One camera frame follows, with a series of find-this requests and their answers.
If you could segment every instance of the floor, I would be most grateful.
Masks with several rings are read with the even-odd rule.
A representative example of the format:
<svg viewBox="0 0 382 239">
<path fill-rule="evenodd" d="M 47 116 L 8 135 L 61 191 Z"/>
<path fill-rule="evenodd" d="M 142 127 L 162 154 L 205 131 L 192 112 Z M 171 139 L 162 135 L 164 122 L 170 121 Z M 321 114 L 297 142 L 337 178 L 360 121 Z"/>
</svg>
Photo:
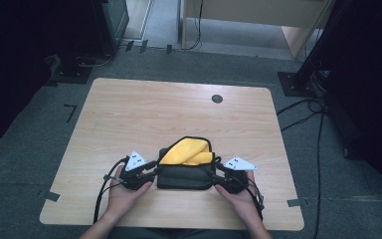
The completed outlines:
<svg viewBox="0 0 382 239">
<path fill-rule="evenodd" d="M 141 46 L 180 50 L 178 31 L 178 0 L 127 0 L 130 22 L 123 44 L 134 41 Z M 185 49 L 192 47 L 198 37 L 197 22 L 187 20 Z M 253 56 L 278 60 L 293 60 L 281 26 L 201 20 L 201 42 L 192 51 L 235 56 Z M 304 61 L 315 45 L 321 30 L 315 30 L 308 44 L 297 57 Z"/>
</svg>

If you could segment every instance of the table top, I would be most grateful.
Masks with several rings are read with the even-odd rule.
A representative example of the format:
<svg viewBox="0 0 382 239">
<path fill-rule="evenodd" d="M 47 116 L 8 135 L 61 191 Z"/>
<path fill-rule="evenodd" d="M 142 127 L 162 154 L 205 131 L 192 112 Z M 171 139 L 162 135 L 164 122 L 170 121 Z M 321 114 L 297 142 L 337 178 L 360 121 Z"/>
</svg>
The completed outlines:
<svg viewBox="0 0 382 239">
<path fill-rule="evenodd" d="M 216 104 L 214 95 L 223 101 Z M 216 155 L 258 166 L 269 230 L 300 230 L 303 219 L 271 93 L 264 88 L 96 79 L 68 144 L 40 220 L 92 225 L 103 176 L 136 150 L 147 161 L 183 136 L 208 138 Z M 214 187 L 158 189 L 154 183 L 118 226 L 244 229 Z M 106 193 L 100 214 L 107 207 Z"/>
</svg>

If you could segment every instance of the yellow cloth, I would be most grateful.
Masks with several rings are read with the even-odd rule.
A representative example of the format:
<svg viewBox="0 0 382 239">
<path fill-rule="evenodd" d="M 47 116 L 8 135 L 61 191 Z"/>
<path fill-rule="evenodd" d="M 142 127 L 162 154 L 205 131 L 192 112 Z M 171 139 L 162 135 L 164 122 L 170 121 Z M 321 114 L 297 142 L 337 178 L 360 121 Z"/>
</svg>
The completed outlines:
<svg viewBox="0 0 382 239">
<path fill-rule="evenodd" d="M 198 138 L 184 138 L 176 143 L 160 160 L 160 164 L 200 165 L 213 159 L 209 143 Z"/>
</svg>

